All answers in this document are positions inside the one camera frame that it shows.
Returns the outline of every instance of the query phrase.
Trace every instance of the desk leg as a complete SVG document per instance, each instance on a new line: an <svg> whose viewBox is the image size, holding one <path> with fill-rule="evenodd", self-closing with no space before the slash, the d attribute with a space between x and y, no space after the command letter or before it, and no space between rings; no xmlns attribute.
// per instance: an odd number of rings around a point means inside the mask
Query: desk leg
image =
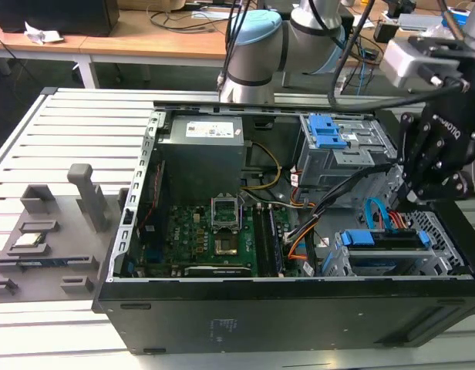
<svg viewBox="0 0 475 370"><path fill-rule="evenodd" d="M140 65L140 68L142 69L142 79L145 82L149 82L152 80L152 76L150 75L150 66L147 64L142 64Z"/></svg>
<svg viewBox="0 0 475 370"><path fill-rule="evenodd" d="M12 74L12 71L8 65L8 60L5 58L0 58L0 71L4 76L9 76Z"/></svg>
<svg viewBox="0 0 475 370"><path fill-rule="evenodd" d="M98 89L99 80L97 79L96 67L93 64L90 55L79 55L76 62L82 74L83 85L86 89Z"/></svg>

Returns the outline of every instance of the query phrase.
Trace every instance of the power supply label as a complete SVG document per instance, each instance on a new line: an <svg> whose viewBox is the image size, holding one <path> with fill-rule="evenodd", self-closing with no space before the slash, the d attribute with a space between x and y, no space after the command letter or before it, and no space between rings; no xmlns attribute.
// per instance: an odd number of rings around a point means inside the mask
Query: power supply label
<svg viewBox="0 0 475 370"><path fill-rule="evenodd" d="M229 139L234 137L232 122L191 121L186 126L186 137L217 137Z"/></svg>

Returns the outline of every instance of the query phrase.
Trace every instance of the yellow wire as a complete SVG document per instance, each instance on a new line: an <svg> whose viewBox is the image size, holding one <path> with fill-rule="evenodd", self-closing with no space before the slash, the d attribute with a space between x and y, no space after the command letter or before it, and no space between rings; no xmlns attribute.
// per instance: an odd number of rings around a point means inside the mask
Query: yellow wire
<svg viewBox="0 0 475 370"><path fill-rule="evenodd" d="M398 229L399 228L399 225L397 224L398 218L393 216L393 214L389 214L389 217L390 217L390 220L392 220L392 224L395 226L396 229Z"/></svg>
<svg viewBox="0 0 475 370"><path fill-rule="evenodd" d="M277 158L275 158L275 156L271 153L271 151L265 148L262 144L252 141L251 145L258 145L260 148L262 148L266 152L266 154L270 156L270 158L274 160L275 165L277 166L277 174L275 175L275 178L270 183L264 183L263 185L257 185L255 187L241 187L241 189L261 190L261 189L268 189L269 187L273 187L278 182L278 179L281 178L281 164L278 162Z"/></svg>
<svg viewBox="0 0 475 370"><path fill-rule="evenodd" d="M399 212L396 212L395 213L397 215L397 218L400 220L400 223L402 224L403 228L404 229L407 229L407 224L404 222L404 219L402 218L402 214L400 214Z"/></svg>

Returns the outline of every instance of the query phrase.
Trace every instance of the gray 3d printed holder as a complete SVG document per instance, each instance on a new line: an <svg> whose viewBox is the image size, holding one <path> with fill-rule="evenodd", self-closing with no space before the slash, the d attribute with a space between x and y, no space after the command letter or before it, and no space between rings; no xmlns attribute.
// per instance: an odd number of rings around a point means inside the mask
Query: gray 3d printed holder
<svg viewBox="0 0 475 370"><path fill-rule="evenodd" d="M93 298L125 192L104 197L92 172L89 164L69 169L80 198L54 197L47 185L27 187L20 199L25 210L0 253L0 302ZM23 244L23 235L35 242Z"/></svg>

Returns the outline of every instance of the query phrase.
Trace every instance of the cpu chip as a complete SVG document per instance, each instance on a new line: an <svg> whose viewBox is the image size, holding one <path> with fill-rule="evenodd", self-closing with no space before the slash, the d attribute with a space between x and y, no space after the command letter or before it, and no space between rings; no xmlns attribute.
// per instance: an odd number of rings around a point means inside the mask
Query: cpu chip
<svg viewBox="0 0 475 370"><path fill-rule="evenodd" d="M215 255L235 256L238 254L238 236L236 234L220 232L215 234Z"/></svg>

